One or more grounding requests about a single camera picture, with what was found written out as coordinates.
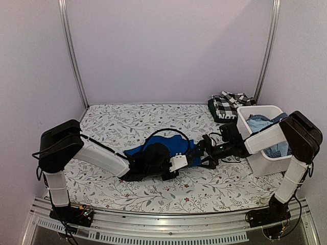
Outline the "blue pleated skirt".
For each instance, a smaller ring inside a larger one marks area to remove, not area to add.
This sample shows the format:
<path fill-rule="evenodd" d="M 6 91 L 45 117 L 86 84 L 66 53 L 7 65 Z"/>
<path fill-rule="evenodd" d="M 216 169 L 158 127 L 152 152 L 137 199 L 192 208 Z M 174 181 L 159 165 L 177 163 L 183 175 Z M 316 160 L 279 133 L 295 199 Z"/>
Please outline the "blue pleated skirt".
<path fill-rule="evenodd" d="M 184 153 L 187 148 L 188 148 L 188 141 L 184 138 L 182 138 L 181 135 L 174 135 L 172 137 L 163 137 L 163 136 L 153 136 L 149 142 L 146 144 L 146 146 L 144 147 L 144 151 L 145 149 L 155 143 L 160 143 L 163 144 L 164 146 L 166 146 L 170 152 L 170 156 L 173 157 L 175 156 L 177 153 Z M 129 149 L 129 150 L 125 150 L 123 151 L 123 153 L 126 155 L 130 155 L 133 156 L 136 153 L 141 151 L 143 145 L 140 145 L 136 148 L 133 149 Z M 193 150 L 195 148 L 195 144 L 194 144 L 194 140 L 191 139 L 190 140 L 190 151 Z M 195 166 L 200 166 L 201 165 L 201 159 L 200 156 L 195 156 L 193 163 L 190 164 L 192 167 Z"/>

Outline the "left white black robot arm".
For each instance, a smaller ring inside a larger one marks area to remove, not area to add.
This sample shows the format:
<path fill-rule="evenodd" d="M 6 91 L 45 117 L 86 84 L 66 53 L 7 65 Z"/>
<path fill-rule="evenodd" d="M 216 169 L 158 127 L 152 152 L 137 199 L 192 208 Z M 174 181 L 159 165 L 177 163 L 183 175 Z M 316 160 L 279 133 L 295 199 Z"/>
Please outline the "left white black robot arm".
<path fill-rule="evenodd" d="M 41 135 L 39 151 L 32 153 L 32 157 L 38 160 L 56 213 L 66 222 L 76 217 L 74 207 L 70 206 L 63 172 L 72 160 L 92 164 L 128 182 L 141 181 L 148 176 L 169 180 L 179 175 L 173 169 L 169 149 L 163 144 L 154 143 L 134 156 L 124 156 L 82 134 L 75 119 L 45 131 Z"/>

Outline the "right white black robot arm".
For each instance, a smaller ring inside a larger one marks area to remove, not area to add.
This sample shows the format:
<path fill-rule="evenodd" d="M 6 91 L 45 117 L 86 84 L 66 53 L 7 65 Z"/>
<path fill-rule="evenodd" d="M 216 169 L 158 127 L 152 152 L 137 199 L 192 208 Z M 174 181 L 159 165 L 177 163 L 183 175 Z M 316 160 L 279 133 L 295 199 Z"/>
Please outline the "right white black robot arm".
<path fill-rule="evenodd" d="M 188 153 L 188 163 L 215 168 L 218 160 L 234 156 L 246 158 L 258 177 L 285 172 L 272 197 L 277 203 L 264 212 L 266 221 L 276 222 L 320 150 L 321 131 L 299 111 L 287 114 L 273 105 L 240 107 L 232 118 L 218 121 L 223 143 L 213 145 L 205 135 Z"/>

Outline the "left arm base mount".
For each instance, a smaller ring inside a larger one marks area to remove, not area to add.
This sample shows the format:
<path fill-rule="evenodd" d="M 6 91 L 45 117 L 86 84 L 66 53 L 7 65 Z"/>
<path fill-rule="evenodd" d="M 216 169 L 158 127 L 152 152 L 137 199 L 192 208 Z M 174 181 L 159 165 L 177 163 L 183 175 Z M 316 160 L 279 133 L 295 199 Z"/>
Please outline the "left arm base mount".
<path fill-rule="evenodd" d="M 83 227 L 91 227 L 94 216 L 94 209 L 91 206 L 82 205 L 73 207 L 52 207 L 50 218 L 56 219 L 63 223 L 73 224 Z"/>

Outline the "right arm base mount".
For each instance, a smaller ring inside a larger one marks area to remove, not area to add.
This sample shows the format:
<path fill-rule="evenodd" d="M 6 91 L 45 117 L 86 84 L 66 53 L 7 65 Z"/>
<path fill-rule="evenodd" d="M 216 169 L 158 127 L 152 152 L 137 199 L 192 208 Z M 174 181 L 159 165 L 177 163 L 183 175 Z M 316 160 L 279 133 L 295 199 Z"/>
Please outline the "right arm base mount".
<path fill-rule="evenodd" d="M 270 203 L 267 208 L 250 210 L 245 215 L 245 220 L 250 227 L 259 227 L 281 222 L 291 217 L 287 204 Z"/>

